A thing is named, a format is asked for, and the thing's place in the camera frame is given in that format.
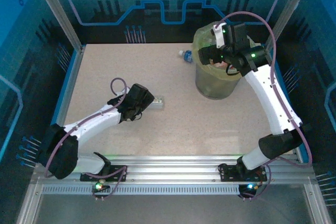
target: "translucent container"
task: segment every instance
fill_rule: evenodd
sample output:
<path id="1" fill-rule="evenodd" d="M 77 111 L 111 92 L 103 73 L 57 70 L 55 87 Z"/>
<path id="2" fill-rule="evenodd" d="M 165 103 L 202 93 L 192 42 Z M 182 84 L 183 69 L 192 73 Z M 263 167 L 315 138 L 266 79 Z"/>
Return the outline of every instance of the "translucent container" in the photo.
<path id="1" fill-rule="evenodd" d="M 198 50 L 216 44 L 216 40 L 211 34 L 212 26 L 216 23 L 211 23 L 196 31 L 192 44 L 192 55 L 193 61 L 196 63 L 195 82 L 198 91 L 209 99 L 221 100 L 233 92 L 238 81 L 241 79 L 241 74 L 229 76 L 223 68 L 202 65 L 200 62 Z M 250 46 L 255 46 L 255 43 L 251 39 Z"/>

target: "cable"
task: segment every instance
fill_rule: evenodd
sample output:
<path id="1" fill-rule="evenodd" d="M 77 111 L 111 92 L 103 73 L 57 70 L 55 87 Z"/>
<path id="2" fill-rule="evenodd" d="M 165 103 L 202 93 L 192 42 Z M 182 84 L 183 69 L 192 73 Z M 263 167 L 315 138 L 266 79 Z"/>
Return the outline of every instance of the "cable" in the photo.
<path id="1" fill-rule="evenodd" d="M 253 197 L 253 194 L 249 194 L 249 193 L 243 193 L 243 194 L 245 194 L 247 196 L 252 196 L 252 198 L 250 198 L 250 199 L 255 198 L 255 197 Z M 275 210 L 277 210 L 289 223 L 293 223 L 292 220 L 289 217 L 287 217 L 287 215 L 285 215 L 279 208 L 277 208 L 276 206 L 274 206 L 271 202 L 269 202 L 269 201 L 267 201 L 267 200 L 265 200 L 263 198 L 260 198 L 260 200 L 263 201 L 263 202 L 265 202 L 268 206 L 271 206 Z"/>
<path id="2" fill-rule="evenodd" d="M 307 168 L 307 167 L 310 167 L 312 165 L 312 155 L 311 155 L 311 150 L 309 148 L 309 145 L 308 145 L 308 142 L 303 134 L 303 132 L 301 131 L 300 127 L 296 124 L 296 122 L 294 121 L 293 117 L 291 116 L 288 108 L 286 107 L 282 97 L 280 96 L 280 93 L 278 91 L 278 88 L 277 86 L 275 85 L 275 81 L 274 81 L 274 72 L 275 72 L 275 62 L 276 62 L 276 52 L 277 52 L 277 44 L 276 44 L 276 40 L 275 40 L 275 36 L 274 36 L 274 33 L 271 29 L 271 27 L 269 26 L 269 24 L 262 18 L 260 17 L 259 15 L 257 14 L 254 14 L 254 13 L 250 13 L 250 12 L 246 12 L 246 11 L 239 11 L 239 12 L 234 12 L 234 13 L 231 13 L 231 14 L 228 14 L 226 15 L 224 18 L 222 18 L 221 21 L 219 21 L 216 25 L 216 28 L 220 25 L 220 23 L 224 22 L 226 19 L 232 17 L 232 16 L 235 16 L 235 15 L 240 15 L 240 14 L 244 14 L 244 15 L 249 15 L 249 16 L 252 16 L 252 17 L 255 17 L 257 18 L 258 20 L 260 20 L 261 22 L 264 23 L 264 25 L 266 26 L 267 30 L 269 31 L 270 35 L 271 35 L 271 38 L 272 38 L 272 42 L 273 42 L 273 58 L 272 58 L 272 64 L 271 64 L 271 72 L 270 72 L 270 78 L 271 78 L 271 85 L 273 87 L 273 90 L 274 90 L 274 93 L 275 95 L 277 96 L 283 110 L 285 111 L 287 117 L 288 117 L 288 120 L 293 124 L 294 128 L 297 130 L 297 132 L 299 133 L 302 141 L 303 141 L 303 144 L 305 145 L 306 147 L 306 150 L 307 150 L 307 154 L 308 154 L 308 163 L 307 164 L 304 164 L 304 165 L 298 165 L 284 157 L 279 157 L 279 159 L 281 160 L 284 160 L 286 161 L 287 163 L 291 164 L 291 165 L 294 165 L 294 166 L 297 166 L 297 167 L 301 167 L 301 168 Z"/>
<path id="3" fill-rule="evenodd" d="M 124 91 L 125 91 L 125 92 L 124 92 L 123 96 L 121 97 L 120 101 L 119 101 L 115 106 L 113 106 L 113 107 L 111 107 L 111 108 L 109 108 L 109 109 L 107 109 L 107 110 L 104 110 L 104 111 L 102 111 L 101 113 L 96 113 L 96 114 L 93 114 L 93 115 L 91 115 L 91 116 L 89 116 L 89 117 L 83 119 L 83 120 L 82 120 L 81 122 L 79 122 L 76 126 L 74 126 L 70 131 L 68 131 L 68 132 L 64 135 L 64 137 L 61 138 L 61 140 L 58 142 L 58 144 L 55 146 L 54 150 L 52 151 L 52 153 L 51 153 L 51 155 L 50 155 L 50 157 L 49 157 L 49 159 L 48 159 L 48 162 L 47 162 L 47 164 L 46 164 L 46 169 L 45 169 L 45 171 L 44 171 L 44 176 L 45 176 L 46 178 L 50 178 L 50 177 L 53 176 L 52 174 L 51 174 L 51 175 L 48 175 L 48 170 L 49 170 L 51 161 L 53 161 L 53 159 L 54 159 L 54 157 L 55 157 L 55 155 L 56 155 L 56 152 L 57 152 L 58 149 L 62 146 L 62 143 L 65 141 L 65 139 L 67 139 L 67 137 L 68 137 L 72 132 L 76 131 L 79 127 L 81 127 L 83 124 L 85 124 L 86 122 L 90 121 L 91 119 L 93 119 L 93 118 L 95 118 L 95 117 L 97 117 L 97 116 L 99 116 L 99 115 L 105 114 L 105 113 L 107 113 L 107 112 L 109 112 L 109 111 L 111 111 L 111 110 L 114 110 L 116 107 L 118 107 L 118 106 L 123 102 L 123 100 L 125 99 L 125 97 L 126 97 L 126 95 L 127 95 L 127 92 L 126 92 L 126 91 L 127 91 L 127 84 L 126 84 L 125 80 L 122 79 L 122 78 L 119 78 L 119 77 L 114 78 L 114 79 L 111 81 L 111 84 L 110 84 L 111 91 L 112 91 L 113 94 L 115 94 L 115 92 L 114 92 L 112 86 L 113 86 L 113 83 L 114 83 L 116 80 L 120 80 L 120 81 L 122 81 L 123 84 L 124 84 Z"/>
<path id="4" fill-rule="evenodd" d="M 90 176 L 90 177 L 93 177 L 93 178 L 109 178 L 109 177 L 112 177 L 113 175 L 118 174 L 119 172 L 121 172 L 120 177 L 118 179 L 118 182 L 115 185 L 115 187 L 112 190 L 112 192 L 109 195 L 101 196 L 101 199 L 103 200 L 103 199 L 107 199 L 108 197 L 111 197 L 116 192 L 116 189 L 119 186 L 120 181 L 122 180 L 122 177 L 124 176 L 126 169 L 127 169 L 127 167 L 124 166 L 124 167 L 120 168 L 119 170 L 115 171 L 114 173 L 111 173 L 111 174 L 105 175 L 105 176 L 99 176 L 99 175 L 95 175 L 95 174 L 92 174 L 92 173 L 85 173 L 85 174 L 88 175 L 88 176 Z M 98 199 L 98 197 L 93 192 L 92 192 L 92 196 L 94 196 L 94 198 Z"/>
<path id="5" fill-rule="evenodd" d="M 272 171 L 271 171 L 271 168 L 270 168 L 268 165 L 266 165 L 266 167 L 267 167 L 267 169 L 268 169 L 268 175 L 269 175 L 267 184 L 266 184 L 266 186 L 264 187 L 264 189 L 260 192 L 260 194 L 258 194 L 258 195 L 253 195 L 253 197 L 250 198 L 251 200 L 255 200 L 255 199 L 257 199 L 258 197 L 260 197 L 260 195 L 262 195 L 265 191 L 268 190 L 268 187 L 269 187 L 269 185 L 271 184 L 271 181 L 272 181 Z"/>
<path id="6" fill-rule="evenodd" d="M 235 76 L 235 75 L 240 73 L 239 71 L 236 72 L 236 73 L 229 73 L 229 69 L 230 69 L 231 66 L 232 66 L 232 64 L 228 64 L 227 67 L 226 67 L 226 70 L 225 70 L 225 72 L 228 76 Z"/>

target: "metal pin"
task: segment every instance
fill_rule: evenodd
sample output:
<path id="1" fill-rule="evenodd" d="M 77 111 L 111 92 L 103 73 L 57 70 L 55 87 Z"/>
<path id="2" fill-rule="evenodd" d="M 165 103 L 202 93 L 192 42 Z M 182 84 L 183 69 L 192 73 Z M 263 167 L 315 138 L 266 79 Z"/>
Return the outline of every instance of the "metal pin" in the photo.
<path id="1" fill-rule="evenodd" d="M 68 56 L 69 59 L 71 59 L 71 55 L 69 54 L 68 50 L 65 48 L 65 46 L 61 45 L 61 48 L 63 52 Z"/>
<path id="2" fill-rule="evenodd" d="M 316 176 L 316 178 L 319 178 L 319 177 L 322 177 L 322 176 L 325 176 L 325 175 L 331 176 L 331 171 L 327 171 L 327 173 L 318 175 L 318 176 Z"/>
<path id="3" fill-rule="evenodd" d="M 289 67 L 289 69 L 286 71 L 286 73 L 283 74 L 282 78 L 285 78 L 287 75 L 289 75 L 294 70 L 294 67 Z"/>
<path id="4" fill-rule="evenodd" d="M 334 190 L 334 189 L 336 189 L 336 187 L 332 187 L 332 188 L 328 188 L 328 189 L 323 189 L 321 191 L 329 191 L 329 190 Z"/>
<path id="5" fill-rule="evenodd" d="M 64 59 L 64 60 L 66 61 L 66 63 L 69 64 L 69 63 L 70 63 L 70 60 L 69 60 L 67 54 L 64 52 L 64 50 L 61 50 L 61 51 L 59 50 L 59 53 L 61 54 L 62 59 Z"/>
<path id="6" fill-rule="evenodd" d="M 133 43 L 134 43 L 134 37 L 133 37 L 133 31 L 130 31 L 130 33 L 131 33 L 131 37 L 132 37 L 132 41 L 133 41 Z"/>
<path id="7" fill-rule="evenodd" d="M 67 71 L 67 65 L 61 59 L 58 59 L 57 63 L 64 69 L 65 72 Z"/>
<path id="8" fill-rule="evenodd" d="M 29 143 L 27 144 L 27 147 L 28 147 L 28 148 L 31 148 L 31 149 L 33 149 L 33 150 L 36 150 L 36 151 L 38 151 L 38 149 L 37 149 L 37 148 L 35 148 L 35 147 L 31 146 Z"/>
<path id="9" fill-rule="evenodd" d="M 21 157 L 19 154 L 16 154 L 16 159 L 22 159 L 22 160 L 25 160 L 25 161 L 32 162 L 32 163 L 36 164 L 36 162 L 31 161 L 30 159 L 26 159 L 24 157 Z"/>
<path id="10" fill-rule="evenodd" d="M 21 164 L 22 166 L 26 165 L 26 166 L 29 166 L 29 167 L 31 167 L 31 168 L 35 168 L 35 166 L 28 165 L 28 164 L 26 164 L 24 161 L 21 161 L 20 164 Z"/>
<path id="11" fill-rule="evenodd" d="M 297 72 L 294 73 L 290 78 L 288 78 L 287 80 L 285 80 L 285 85 L 287 86 L 288 83 L 296 76 Z"/>
<path id="12" fill-rule="evenodd" d="M 36 155 L 35 152 L 32 152 L 31 150 L 28 150 L 28 149 L 24 148 L 22 145 L 19 146 L 19 150 L 25 150 L 25 151 L 27 151 L 27 152 L 29 152 L 29 153 L 33 153 L 33 154 Z"/>
<path id="13" fill-rule="evenodd" d="M 132 29 L 133 29 L 133 32 L 134 32 L 135 43 L 138 43 L 138 42 L 137 42 L 137 37 L 136 37 L 136 35 L 135 35 L 135 25 L 132 26 Z"/>
<path id="14" fill-rule="evenodd" d="M 128 33 L 128 39 L 129 39 L 129 41 L 130 41 L 130 43 L 131 43 L 131 35 L 130 35 L 129 28 L 130 28 L 129 26 L 126 26 L 127 33 Z"/>
<path id="15" fill-rule="evenodd" d="M 330 196 L 330 195 L 336 195 L 336 193 L 333 193 L 333 194 L 323 194 L 323 196 Z"/>
<path id="16" fill-rule="evenodd" d="M 38 144 L 33 143 L 32 141 L 29 141 L 25 136 L 22 138 L 22 141 L 24 141 L 24 142 L 28 142 L 28 143 L 31 143 L 31 144 L 34 144 L 34 145 L 36 145 L 36 146 L 39 146 Z"/>
<path id="17" fill-rule="evenodd" d="M 141 43 L 143 43 L 143 38 L 142 38 L 142 32 L 141 32 L 142 26 L 138 26 L 138 29 L 140 30 L 140 36 L 141 36 Z"/>
<path id="18" fill-rule="evenodd" d="M 145 31 L 142 31 L 144 43 L 146 43 L 146 35 L 145 35 L 145 33 L 146 33 Z"/>
<path id="19" fill-rule="evenodd" d="M 294 74 L 295 74 L 295 68 L 293 68 L 289 73 L 288 75 L 286 75 L 285 77 L 283 77 L 284 81 L 287 81 L 289 78 L 291 78 Z"/>
<path id="20" fill-rule="evenodd" d="M 286 88 L 290 89 L 290 87 L 295 84 L 297 81 L 299 80 L 299 78 L 295 77 L 293 80 L 291 80 L 289 83 L 286 84 Z"/>
<path id="21" fill-rule="evenodd" d="M 296 84 L 291 90 L 288 91 L 288 93 L 290 94 L 294 89 L 296 89 L 299 85 Z"/>
<path id="22" fill-rule="evenodd" d="M 127 31 L 124 31 L 124 34 L 125 34 L 126 42 L 127 42 L 127 44 L 129 44 L 128 38 L 127 38 Z"/>
<path id="23" fill-rule="evenodd" d="M 30 139 L 30 140 L 34 140 L 34 141 L 36 141 L 37 143 L 41 143 L 39 140 L 33 138 L 33 136 L 30 136 L 29 139 Z"/>
<path id="24" fill-rule="evenodd" d="M 58 60 L 57 63 L 59 64 L 59 66 L 61 67 L 61 69 L 63 69 L 63 71 L 66 73 L 67 71 L 65 70 L 65 68 L 63 67 L 63 65 L 61 64 L 61 62 Z"/>
<path id="25" fill-rule="evenodd" d="M 69 65 L 66 63 L 65 59 L 63 59 L 63 58 L 59 58 L 58 60 L 61 61 L 61 62 L 63 63 L 63 65 L 64 65 L 64 67 L 65 67 L 66 69 L 68 69 L 68 66 L 69 66 Z"/>
<path id="26" fill-rule="evenodd" d="M 33 159 L 36 159 L 36 157 L 33 157 L 33 156 L 29 155 L 29 154 L 26 153 L 26 152 L 23 154 L 23 156 L 24 156 L 24 157 L 31 157 L 31 158 L 33 158 Z"/>
<path id="27" fill-rule="evenodd" d="M 325 180 L 328 180 L 328 179 L 332 179 L 332 178 L 336 178 L 336 176 L 335 176 L 335 177 L 330 177 L 330 178 L 320 179 L 319 182 L 320 182 L 320 181 L 325 181 Z"/>
<path id="28" fill-rule="evenodd" d="M 333 180 L 333 181 L 330 182 L 330 183 L 322 184 L 322 185 L 319 185 L 319 186 L 321 187 L 321 186 L 329 186 L 329 185 L 331 185 L 331 186 L 335 186 L 335 185 L 336 185 L 335 180 Z"/>
<path id="29" fill-rule="evenodd" d="M 139 31 L 136 31 L 136 34 L 138 36 L 138 43 L 140 43 Z"/>
<path id="30" fill-rule="evenodd" d="M 59 53 L 58 59 L 62 58 L 62 59 L 64 59 L 65 62 L 68 62 L 68 57 L 64 54 L 62 49 L 57 48 L 56 50 Z"/>
<path id="31" fill-rule="evenodd" d="M 288 81 L 289 78 L 293 77 L 296 74 L 296 71 L 293 71 L 295 69 L 292 69 L 291 73 L 289 73 L 288 75 L 286 75 L 286 77 L 284 77 L 284 82 Z"/>

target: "glass panel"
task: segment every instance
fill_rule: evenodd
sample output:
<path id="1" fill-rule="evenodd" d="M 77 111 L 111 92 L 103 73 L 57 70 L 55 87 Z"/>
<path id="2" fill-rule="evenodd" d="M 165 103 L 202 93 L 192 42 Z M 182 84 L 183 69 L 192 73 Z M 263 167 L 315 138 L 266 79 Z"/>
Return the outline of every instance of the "glass panel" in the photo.
<path id="1" fill-rule="evenodd" d="M 38 147 L 22 139 L 50 124 L 73 49 L 45 0 L 0 0 L 0 9 L 0 222 L 13 223 Z"/>
<path id="2" fill-rule="evenodd" d="M 72 23 L 77 27 L 83 43 L 144 42 L 145 39 L 141 36 L 143 33 L 146 42 L 191 42 L 198 28 L 238 10 L 252 11 L 274 23 L 286 2 L 286 0 L 60 1 Z M 260 25 L 253 18 L 239 17 L 232 20 Z M 263 27 L 259 29 L 262 30 L 261 34 L 258 33 L 257 41 L 265 42 L 268 35 Z"/>
<path id="3" fill-rule="evenodd" d="M 317 175 L 336 171 L 334 1 L 301 0 L 278 43 L 277 59 L 290 100 L 303 125 L 309 126 L 306 136 Z M 296 81 L 290 84 L 290 78 Z"/>

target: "enclosure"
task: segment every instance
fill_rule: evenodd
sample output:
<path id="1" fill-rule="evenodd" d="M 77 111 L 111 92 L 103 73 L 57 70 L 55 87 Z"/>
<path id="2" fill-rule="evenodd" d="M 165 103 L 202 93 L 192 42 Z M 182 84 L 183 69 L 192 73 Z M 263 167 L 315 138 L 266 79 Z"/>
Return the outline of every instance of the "enclosure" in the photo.
<path id="1" fill-rule="evenodd" d="M 0 0 L 0 7 L 1 223 L 333 223 L 336 0 Z M 313 156 L 307 169 L 271 163 L 269 190 L 251 202 L 237 197 L 241 183 L 221 182 L 217 167 L 270 134 L 262 104 L 244 78 L 222 100 L 204 97 L 196 63 L 178 53 L 192 49 L 198 29 L 237 11 L 261 16 L 277 35 L 277 80 Z M 251 40 L 271 51 L 262 22 L 245 15 L 229 22 L 244 22 Z M 144 85 L 164 104 L 81 147 L 128 166 L 115 195 L 95 202 L 94 182 L 76 172 L 45 178 L 34 152 L 51 124 L 77 122 L 113 98 L 115 77 Z M 303 144 L 283 157 L 308 162 Z"/>

